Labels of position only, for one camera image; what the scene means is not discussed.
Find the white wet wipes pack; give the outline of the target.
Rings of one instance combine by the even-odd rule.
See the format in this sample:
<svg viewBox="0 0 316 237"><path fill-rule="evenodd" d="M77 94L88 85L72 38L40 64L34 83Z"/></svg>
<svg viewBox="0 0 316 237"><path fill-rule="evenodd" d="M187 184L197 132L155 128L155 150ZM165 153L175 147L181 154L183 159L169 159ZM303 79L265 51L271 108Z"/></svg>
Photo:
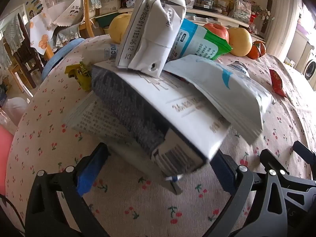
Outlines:
<svg viewBox="0 0 316 237"><path fill-rule="evenodd" d="M245 73L196 55L167 62L163 69L193 84L249 145L263 132L263 115L274 98Z"/></svg>

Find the red snack packet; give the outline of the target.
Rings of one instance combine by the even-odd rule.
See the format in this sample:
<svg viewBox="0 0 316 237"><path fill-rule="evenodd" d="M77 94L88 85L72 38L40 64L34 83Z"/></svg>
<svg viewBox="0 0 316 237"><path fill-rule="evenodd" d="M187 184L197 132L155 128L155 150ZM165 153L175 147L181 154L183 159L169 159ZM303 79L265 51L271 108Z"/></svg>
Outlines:
<svg viewBox="0 0 316 237"><path fill-rule="evenodd" d="M287 95L283 90L282 79L279 74L273 69L269 69L269 73L271 75L273 91L281 97L286 97Z"/></svg>

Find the printed grey wipes pack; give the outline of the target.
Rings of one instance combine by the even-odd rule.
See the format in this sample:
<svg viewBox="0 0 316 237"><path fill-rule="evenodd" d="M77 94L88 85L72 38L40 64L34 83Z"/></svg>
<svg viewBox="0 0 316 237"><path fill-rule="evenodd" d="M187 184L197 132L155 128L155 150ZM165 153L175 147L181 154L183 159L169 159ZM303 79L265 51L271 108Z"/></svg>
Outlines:
<svg viewBox="0 0 316 237"><path fill-rule="evenodd" d="M63 122L76 131L97 136L111 151L173 194L179 195L183 192L176 182L163 175L131 133L93 92L77 103L66 114Z"/></svg>

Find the white Magicday drink pouch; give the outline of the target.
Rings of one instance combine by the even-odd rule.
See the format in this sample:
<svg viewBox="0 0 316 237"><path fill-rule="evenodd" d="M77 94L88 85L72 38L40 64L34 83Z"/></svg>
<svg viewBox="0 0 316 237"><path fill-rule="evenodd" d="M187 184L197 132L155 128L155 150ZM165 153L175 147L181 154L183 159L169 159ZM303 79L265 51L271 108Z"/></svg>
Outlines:
<svg viewBox="0 0 316 237"><path fill-rule="evenodd" d="M247 67L243 63L241 63L239 61L234 61L233 63L230 63L228 65L228 67L230 67L232 69L233 73L235 73L235 75L237 75L238 77L250 78Z"/></svg>

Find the cherry print tablecloth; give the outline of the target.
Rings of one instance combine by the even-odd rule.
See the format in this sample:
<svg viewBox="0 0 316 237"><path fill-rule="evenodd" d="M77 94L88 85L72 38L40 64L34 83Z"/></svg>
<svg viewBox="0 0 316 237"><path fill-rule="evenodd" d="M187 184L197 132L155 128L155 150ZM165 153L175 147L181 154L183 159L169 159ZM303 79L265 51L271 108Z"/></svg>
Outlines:
<svg viewBox="0 0 316 237"><path fill-rule="evenodd" d="M109 42L109 36L85 40L61 61L35 93L14 135L8 157L6 196L14 204L6 212L14 225L25 219L36 173L63 171L90 155L99 139L66 126L68 112L86 92L65 75L88 47ZM271 90L270 69L281 77L286 97L275 95L263 119L262 135L248 145L230 130L221 151L252 171L263 170L260 152L269 149L296 177L311 177L310 167L292 150L300 141L315 150L315 91L305 77L272 55L258 60L240 58L252 79ZM179 182L182 194L161 187L116 154L106 161L84 199L110 236L202 236L229 199L212 168L205 166Z"/></svg>

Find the yellow green snack wrapper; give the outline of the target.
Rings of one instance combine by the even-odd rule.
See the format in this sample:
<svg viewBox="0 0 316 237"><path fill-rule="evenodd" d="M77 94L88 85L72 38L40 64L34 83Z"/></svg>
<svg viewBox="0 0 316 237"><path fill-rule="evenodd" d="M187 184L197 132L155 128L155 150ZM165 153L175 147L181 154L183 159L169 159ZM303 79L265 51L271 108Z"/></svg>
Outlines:
<svg viewBox="0 0 316 237"><path fill-rule="evenodd" d="M86 65L80 62L79 64L69 65L65 68L64 73L69 78L75 78L84 91L90 92L92 90L92 67L90 64Z"/></svg>

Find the orange tangerine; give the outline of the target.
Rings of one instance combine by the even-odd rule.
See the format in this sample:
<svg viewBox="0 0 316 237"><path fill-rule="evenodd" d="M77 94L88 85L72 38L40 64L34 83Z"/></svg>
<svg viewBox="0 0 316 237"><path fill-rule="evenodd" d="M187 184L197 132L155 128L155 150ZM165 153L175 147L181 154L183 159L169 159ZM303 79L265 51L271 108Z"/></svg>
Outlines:
<svg viewBox="0 0 316 237"><path fill-rule="evenodd" d="M266 54L266 46L262 41L254 41L253 45L257 48L260 57Z"/></svg>
<svg viewBox="0 0 316 237"><path fill-rule="evenodd" d="M251 58L253 60L258 59L261 56L260 53L260 47L258 47L257 45L252 45L252 48L250 50L250 52L247 54L248 58Z"/></svg>

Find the blue chair back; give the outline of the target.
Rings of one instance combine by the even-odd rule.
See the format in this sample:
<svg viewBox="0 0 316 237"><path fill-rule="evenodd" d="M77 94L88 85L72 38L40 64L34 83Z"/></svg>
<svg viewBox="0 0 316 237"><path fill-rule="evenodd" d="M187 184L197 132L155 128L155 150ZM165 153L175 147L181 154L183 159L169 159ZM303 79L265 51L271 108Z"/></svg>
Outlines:
<svg viewBox="0 0 316 237"><path fill-rule="evenodd" d="M46 63L44 69L41 73L41 79L44 79L48 76L50 71L68 54L70 53L75 47L77 47L81 42L83 42L83 38L78 38L69 42L66 46L59 49L51 59Z"/></svg>

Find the orange tangerine back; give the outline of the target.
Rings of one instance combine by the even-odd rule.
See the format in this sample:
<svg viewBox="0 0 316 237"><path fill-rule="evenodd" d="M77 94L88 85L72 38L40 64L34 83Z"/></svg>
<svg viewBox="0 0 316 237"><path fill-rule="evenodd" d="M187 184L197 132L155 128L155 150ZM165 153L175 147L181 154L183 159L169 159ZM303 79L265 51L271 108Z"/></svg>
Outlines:
<svg viewBox="0 0 316 237"><path fill-rule="evenodd" d="M254 41L253 45L257 48L260 57L266 54L266 46L262 41Z"/></svg>

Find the yellow pear right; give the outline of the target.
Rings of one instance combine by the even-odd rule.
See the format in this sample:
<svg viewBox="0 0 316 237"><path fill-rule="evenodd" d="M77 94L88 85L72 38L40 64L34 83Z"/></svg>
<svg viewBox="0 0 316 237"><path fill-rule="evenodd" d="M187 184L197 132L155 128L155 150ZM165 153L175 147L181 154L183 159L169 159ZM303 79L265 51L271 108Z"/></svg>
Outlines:
<svg viewBox="0 0 316 237"><path fill-rule="evenodd" d="M250 33L239 27L231 27L228 29L229 33L229 45L232 50L231 54L237 57L246 56L252 49L252 37Z"/></svg>

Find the yellow pear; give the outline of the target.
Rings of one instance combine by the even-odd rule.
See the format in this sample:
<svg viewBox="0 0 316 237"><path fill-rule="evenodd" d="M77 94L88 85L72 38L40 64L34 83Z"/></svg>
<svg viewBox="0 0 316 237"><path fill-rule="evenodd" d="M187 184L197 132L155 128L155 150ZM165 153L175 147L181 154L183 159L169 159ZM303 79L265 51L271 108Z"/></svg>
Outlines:
<svg viewBox="0 0 316 237"><path fill-rule="evenodd" d="M228 29L229 33L229 45L232 50L231 54L237 57L246 56L252 49L252 37L250 33L239 27L231 27Z"/></svg>
<svg viewBox="0 0 316 237"><path fill-rule="evenodd" d="M128 13L120 14L116 16L109 26L109 35L111 39L120 44L123 36L125 34L125 31L129 25L131 19L131 15Z"/></svg>

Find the washing machine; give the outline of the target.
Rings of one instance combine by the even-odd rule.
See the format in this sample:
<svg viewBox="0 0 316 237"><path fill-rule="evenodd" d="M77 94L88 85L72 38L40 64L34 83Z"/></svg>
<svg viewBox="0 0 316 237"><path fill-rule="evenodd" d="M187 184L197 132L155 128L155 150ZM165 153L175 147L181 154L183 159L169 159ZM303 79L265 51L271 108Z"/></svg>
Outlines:
<svg viewBox="0 0 316 237"><path fill-rule="evenodd" d="M309 82L312 89L316 89L316 60L315 60L315 50L311 50L309 53L309 58L304 67L303 75L305 79Z"/></svg>

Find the blue green snack bag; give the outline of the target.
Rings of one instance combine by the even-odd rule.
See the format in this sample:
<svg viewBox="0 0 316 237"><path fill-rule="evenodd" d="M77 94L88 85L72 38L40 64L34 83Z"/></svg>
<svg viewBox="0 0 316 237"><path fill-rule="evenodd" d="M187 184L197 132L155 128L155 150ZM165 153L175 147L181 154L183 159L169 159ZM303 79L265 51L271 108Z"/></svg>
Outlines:
<svg viewBox="0 0 316 237"><path fill-rule="evenodd" d="M231 51L232 48L225 39L184 19L170 50L168 60L176 60L187 55L197 55L216 60L219 56Z"/></svg>

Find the red apple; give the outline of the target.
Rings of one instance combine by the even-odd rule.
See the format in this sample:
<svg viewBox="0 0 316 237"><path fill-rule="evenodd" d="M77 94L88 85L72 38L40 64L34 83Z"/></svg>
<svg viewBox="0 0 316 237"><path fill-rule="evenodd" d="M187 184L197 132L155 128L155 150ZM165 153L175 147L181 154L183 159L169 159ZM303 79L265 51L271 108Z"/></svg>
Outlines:
<svg viewBox="0 0 316 237"><path fill-rule="evenodd" d="M222 39L225 39L229 43L229 33L225 27L219 24L207 23L204 25L213 34L219 36Z"/></svg>

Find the yellow pear left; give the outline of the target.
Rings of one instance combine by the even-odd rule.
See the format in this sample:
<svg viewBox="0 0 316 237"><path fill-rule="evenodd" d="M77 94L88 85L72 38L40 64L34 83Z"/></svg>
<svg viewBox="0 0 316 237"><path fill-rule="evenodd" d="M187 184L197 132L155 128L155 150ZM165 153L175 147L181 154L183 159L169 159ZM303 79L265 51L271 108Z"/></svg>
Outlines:
<svg viewBox="0 0 316 237"><path fill-rule="evenodd" d="M131 15L128 13L120 14L116 16L109 26L109 35L111 39L120 44L123 36L125 34L125 31L129 25L131 19Z"/></svg>

